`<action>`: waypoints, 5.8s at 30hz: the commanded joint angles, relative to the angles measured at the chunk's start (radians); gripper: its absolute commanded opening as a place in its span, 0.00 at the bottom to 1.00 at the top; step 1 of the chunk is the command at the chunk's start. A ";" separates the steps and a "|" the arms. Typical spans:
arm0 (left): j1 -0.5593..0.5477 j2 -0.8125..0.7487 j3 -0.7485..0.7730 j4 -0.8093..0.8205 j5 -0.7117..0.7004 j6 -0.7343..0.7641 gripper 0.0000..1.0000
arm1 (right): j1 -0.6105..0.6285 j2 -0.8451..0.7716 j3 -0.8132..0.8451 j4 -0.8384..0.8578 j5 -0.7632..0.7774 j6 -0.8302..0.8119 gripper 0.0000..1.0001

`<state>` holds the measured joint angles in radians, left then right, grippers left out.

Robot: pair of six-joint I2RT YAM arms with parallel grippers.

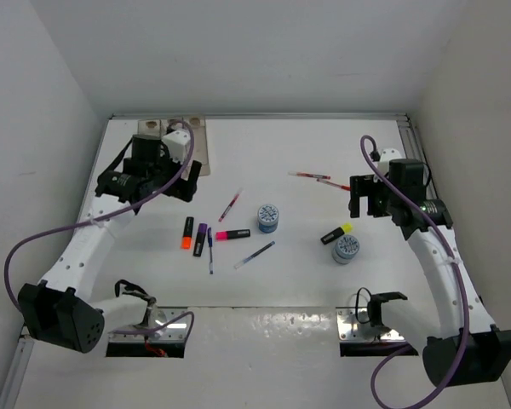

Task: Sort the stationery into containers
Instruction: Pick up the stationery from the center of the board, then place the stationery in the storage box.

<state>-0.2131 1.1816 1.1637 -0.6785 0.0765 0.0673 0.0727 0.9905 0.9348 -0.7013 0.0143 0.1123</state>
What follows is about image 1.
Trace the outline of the blue capped pen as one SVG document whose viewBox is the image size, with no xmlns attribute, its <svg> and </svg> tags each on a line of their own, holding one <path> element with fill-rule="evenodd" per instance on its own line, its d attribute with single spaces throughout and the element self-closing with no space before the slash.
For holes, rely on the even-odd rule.
<svg viewBox="0 0 511 409">
<path fill-rule="evenodd" d="M 209 273 L 210 275 L 214 274 L 214 257 L 213 257 L 213 237 L 212 237 L 212 229 L 211 227 L 207 228 L 207 242 L 209 247 Z"/>
</svg>

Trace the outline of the blue tape roll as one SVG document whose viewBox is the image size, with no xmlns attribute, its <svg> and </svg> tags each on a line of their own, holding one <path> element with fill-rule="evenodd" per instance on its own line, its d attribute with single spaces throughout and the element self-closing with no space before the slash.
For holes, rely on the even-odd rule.
<svg viewBox="0 0 511 409">
<path fill-rule="evenodd" d="M 272 233 L 278 228 L 279 211 L 273 204 L 264 204 L 257 211 L 257 227 L 262 233 Z"/>
<path fill-rule="evenodd" d="M 335 262 L 345 265 L 349 264 L 358 254 L 359 241 L 350 234 L 341 236 L 332 249 L 331 255 Z"/>
</svg>

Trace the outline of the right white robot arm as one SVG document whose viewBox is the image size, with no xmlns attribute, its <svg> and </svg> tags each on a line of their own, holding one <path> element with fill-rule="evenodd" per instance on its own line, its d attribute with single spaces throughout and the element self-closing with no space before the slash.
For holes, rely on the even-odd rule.
<svg viewBox="0 0 511 409">
<path fill-rule="evenodd" d="M 415 253 L 435 302 L 439 325 L 425 321 L 399 291 L 370 295 L 367 325 L 399 332 L 422 357 L 430 382 L 451 386 L 495 382 L 511 361 L 511 331 L 501 330 L 486 311 L 456 248 L 445 203 L 426 195 L 425 165 L 393 159 L 383 177 L 351 176 L 351 217 L 391 216 Z"/>
</svg>

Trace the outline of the blue refill pen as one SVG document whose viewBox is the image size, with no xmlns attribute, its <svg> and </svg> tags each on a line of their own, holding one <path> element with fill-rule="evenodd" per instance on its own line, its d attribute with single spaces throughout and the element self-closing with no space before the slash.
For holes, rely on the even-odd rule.
<svg viewBox="0 0 511 409">
<path fill-rule="evenodd" d="M 239 261 L 238 263 L 236 263 L 233 267 L 234 269 L 239 269 L 241 267 L 243 267 L 243 265 L 245 265 L 246 263 L 250 262 L 251 260 L 253 260 L 254 258 L 258 257 L 261 253 L 267 251 L 268 249 L 270 249 L 271 247 L 273 247 L 274 245 L 276 244 L 275 241 L 271 241 L 269 242 L 268 244 L 264 245 L 263 247 L 261 247 L 259 250 L 255 251 L 253 254 L 245 257 L 244 259 L 242 259 L 241 261 Z"/>
</svg>

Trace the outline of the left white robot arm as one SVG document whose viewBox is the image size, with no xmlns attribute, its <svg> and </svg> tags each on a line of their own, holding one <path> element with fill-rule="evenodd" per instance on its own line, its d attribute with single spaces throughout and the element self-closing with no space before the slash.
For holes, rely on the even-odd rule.
<svg viewBox="0 0 511 409">
<path fill-rule="evenodd" d="M 158 136 L 133 135 L 99 174 L 89 212 L 57 262 L 20 289 L 30 336 L 86 354 L 109 333 L 150 337 L 165 329 L 152 325 L 155 297 L 125 279 L 116 282 L 113 298 L 90 298 L 103 262 L 140 208 L 159 194 L 190 202 L 201 168 L 190 156 L 175 161 Z"/>
</svg>

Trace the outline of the pink gel pen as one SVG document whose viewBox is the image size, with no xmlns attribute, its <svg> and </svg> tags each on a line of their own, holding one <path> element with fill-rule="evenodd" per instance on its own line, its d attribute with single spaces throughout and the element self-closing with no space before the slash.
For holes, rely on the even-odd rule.
<svg viewBox="0 0 511 409">
<path fill-rule="evenodd" d="M 221 213 L 220 217 L 218 218 L 218 222 L 222 222 L 225 217 L 227 216 L 227 214 L 230 212 L 230 210 L 232 209 L 232 207 L 235 205 L 235 203 L 237 202 L 239 196 L 241 195 L 242 193 L 242 189 L 239 189 L 233 196 L 233 198 L 231 199 L 231 201 L 228 203 L 226 209 Z"/>
</svg>

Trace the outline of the red gel pen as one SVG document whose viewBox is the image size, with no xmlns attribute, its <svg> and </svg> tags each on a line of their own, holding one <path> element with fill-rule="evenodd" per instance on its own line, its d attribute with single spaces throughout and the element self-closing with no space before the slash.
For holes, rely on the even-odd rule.
<svg viewBox="0 0 511 409">
<path fill-rule="evenodd" d="M 327 179 L 316 179 L 317 182 L 324 183 L 325 185 L 332 186 L 341 190 L 350 191 L 350 186 L 335 183 Z"/>
<path fill-rule="evenodd" d="M 322 179 L 322 180 L 330 180 L 330 176 L 315 174 L 315 173 L 307 173 L 307 172 L 297 172 L 297 171 L 289 171 L 288 176 L 296 176 L 296 177 L 305 177 L 311 179 Z"/>
</svg>

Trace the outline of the yellow highlighter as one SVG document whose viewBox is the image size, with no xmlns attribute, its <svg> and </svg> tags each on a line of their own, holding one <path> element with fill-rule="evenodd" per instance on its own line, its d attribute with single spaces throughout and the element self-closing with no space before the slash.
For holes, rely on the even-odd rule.
<svg viewBox="0 0 511 409">
<path fill-rule="evenodd" d="M 327 245 L 339 239 L 341 236 L 350 233 L 352 230 L 353 226 L 350 223 L 345 223 L 340 227 L 335 228 L 331 232 L 325 234 L 323 237 L 320 238 L 320 241 L 323 245 Z"/>
</svg>

